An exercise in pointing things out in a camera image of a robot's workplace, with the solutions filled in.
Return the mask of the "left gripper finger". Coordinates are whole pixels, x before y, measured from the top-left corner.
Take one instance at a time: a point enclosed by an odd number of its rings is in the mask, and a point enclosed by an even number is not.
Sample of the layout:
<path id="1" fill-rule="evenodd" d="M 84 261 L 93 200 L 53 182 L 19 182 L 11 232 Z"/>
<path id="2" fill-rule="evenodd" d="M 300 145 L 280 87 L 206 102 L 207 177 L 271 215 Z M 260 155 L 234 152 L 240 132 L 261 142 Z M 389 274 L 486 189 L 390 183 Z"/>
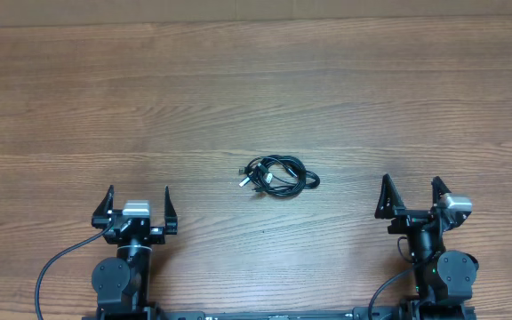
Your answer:
<path id="1" fill-rule="evenodd" d="M 176 220 L 177 219 L 177 213 L 172 204 L 168 186 L 166 186 L 164 188 L 164 219 L 165 220 Z"/>
<path id="2" fill-rule="evenodd" d="M 113 207 L 113 198 L 114 198 L 115 190 L 114 186 L 110 185 L 108 188 L 108 191 L 98 207 L 93 212 L 92 216 L 93 218 L 107 218 L 108 212 Z"/>

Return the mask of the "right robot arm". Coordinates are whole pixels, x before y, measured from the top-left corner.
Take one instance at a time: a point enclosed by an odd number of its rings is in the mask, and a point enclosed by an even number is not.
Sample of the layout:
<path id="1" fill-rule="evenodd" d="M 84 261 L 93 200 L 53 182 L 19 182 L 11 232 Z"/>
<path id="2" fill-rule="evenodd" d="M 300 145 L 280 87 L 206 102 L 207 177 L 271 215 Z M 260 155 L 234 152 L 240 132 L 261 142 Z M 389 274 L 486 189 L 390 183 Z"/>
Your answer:
<path id="1" fill-rule="evenodd" d="M 473 210 L 471 200 L 455 194 L 443 180 L 431 181 L 432 205 L 427 210 L 406 207 L 389 174 L 381 179 L 380 197 L 374 217 L 389 220 L 388 233 L 406 240 L 411 266 L 391 277 L 371 297 L 366 315 L 370 319 L 475 319 L 473 308 L 465 302 L 473 296 L 472 286 L 479 269 L 471 254 L 449 251 L 444 233 L 460 227 Z M 379 295 L 398 279 L 412 274 L 416 295 L 397 306 L 376 308 Z"/>

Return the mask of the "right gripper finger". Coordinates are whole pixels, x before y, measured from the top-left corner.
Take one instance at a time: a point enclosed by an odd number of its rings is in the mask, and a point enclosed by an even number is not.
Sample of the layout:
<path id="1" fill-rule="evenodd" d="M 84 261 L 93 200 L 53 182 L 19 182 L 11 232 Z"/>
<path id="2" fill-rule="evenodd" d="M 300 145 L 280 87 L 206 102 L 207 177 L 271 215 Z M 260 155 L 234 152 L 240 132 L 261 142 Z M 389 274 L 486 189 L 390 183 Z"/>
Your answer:
<path id="1" fill-rule="evenodd" d="M 376 219 L 394 219 L 405 212 L 405 205 L 398 193 L 391 176 L 386 173 L 382 177 L 380 197 L 374 217 Z"/>
<path id="2" fill-rule="evenodd" d="M 443 195 L 451 192 L 439 176 L 435 176 L 432 179 L 431 186 L 433 205 L 437 205 Z"/>

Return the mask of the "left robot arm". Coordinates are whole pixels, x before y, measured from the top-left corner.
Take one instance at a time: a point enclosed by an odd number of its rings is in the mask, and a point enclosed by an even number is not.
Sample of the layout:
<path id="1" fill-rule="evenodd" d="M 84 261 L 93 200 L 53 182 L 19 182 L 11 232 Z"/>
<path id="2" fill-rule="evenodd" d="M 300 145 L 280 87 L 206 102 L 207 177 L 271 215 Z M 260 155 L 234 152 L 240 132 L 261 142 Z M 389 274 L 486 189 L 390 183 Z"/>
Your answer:
<path id="1" fill-rule="evenodd" d="M 164 190 L 164 224 L 151 224 L 147 200 L 129 200 L 122 209 L 114 204 L 114 188 L 92 214 L 92 226 L 116 247 L 116 255 L 99 262 L 92 272 L 97 293 L 98 319 L 165 319 L 156 302 L 148 300 L 152 247 L 178 233 L 178 217 L 169 189 Z"/>

